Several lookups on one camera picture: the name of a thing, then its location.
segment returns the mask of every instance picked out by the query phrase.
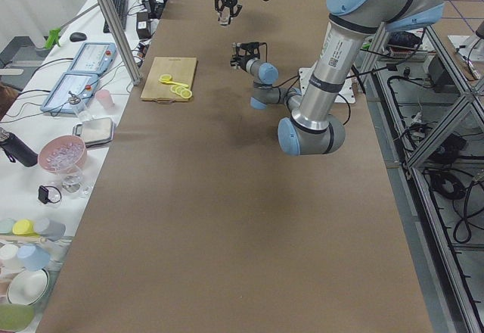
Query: cutting board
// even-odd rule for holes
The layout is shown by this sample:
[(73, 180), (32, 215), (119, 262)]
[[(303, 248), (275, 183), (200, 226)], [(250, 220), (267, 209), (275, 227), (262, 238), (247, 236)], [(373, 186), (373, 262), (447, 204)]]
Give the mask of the cutting board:
[(144, 84), (143, 92), (141, 93), (141, 100), (177, 102), (190, 101), (191, 98), (182, 98), (171, 92), (170, 87), (172, 85), (165, 85), (161, 83), (159, 79), (162, 74), (171, 74), (174, 81), (186, 83), (191, 89), (196, 67), (196, 58), (155, 57), (146, 83)]

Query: plate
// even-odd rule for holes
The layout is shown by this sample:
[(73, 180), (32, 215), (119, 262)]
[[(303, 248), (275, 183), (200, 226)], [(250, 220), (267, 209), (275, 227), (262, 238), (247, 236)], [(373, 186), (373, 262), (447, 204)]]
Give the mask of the plate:
[(48, 280), (48, 273), (45, 270), (22, 271), (8, 286), (8, 301), (23, 305), (34, 304), (47, 290)]

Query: keyboard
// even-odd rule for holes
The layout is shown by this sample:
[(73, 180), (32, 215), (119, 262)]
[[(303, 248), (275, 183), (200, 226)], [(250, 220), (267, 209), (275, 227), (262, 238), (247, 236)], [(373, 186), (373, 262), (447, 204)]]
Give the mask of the keyboard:
[[(116, 13), (118, 14), (119, 21), (121, 21), (121, 25), (125, 30), (126, 20), (128, 19), (128, 0), (113, 0), (113, 3)], [(103, 33), (110, 33), (107, 21), (104, 21)]]

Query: person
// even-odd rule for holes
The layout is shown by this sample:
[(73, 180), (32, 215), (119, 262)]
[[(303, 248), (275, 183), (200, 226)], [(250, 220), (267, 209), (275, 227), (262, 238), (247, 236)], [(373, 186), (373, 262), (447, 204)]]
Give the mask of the person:
[(10, 106), (18, 97), (18, 91), (5, 86), (0, 82), (0, 120), (10, 109)]

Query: black mouse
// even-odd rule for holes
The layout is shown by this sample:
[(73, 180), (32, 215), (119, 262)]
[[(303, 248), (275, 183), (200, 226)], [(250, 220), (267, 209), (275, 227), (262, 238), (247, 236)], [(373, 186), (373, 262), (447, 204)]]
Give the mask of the black mouse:
[(69, 37), (69, 40), (71, 42), (82, 42), (83, 40), (86, 40), (88, 37), (86, 34), (81, 33), (81, 32), (75, 32), (72, 33)]

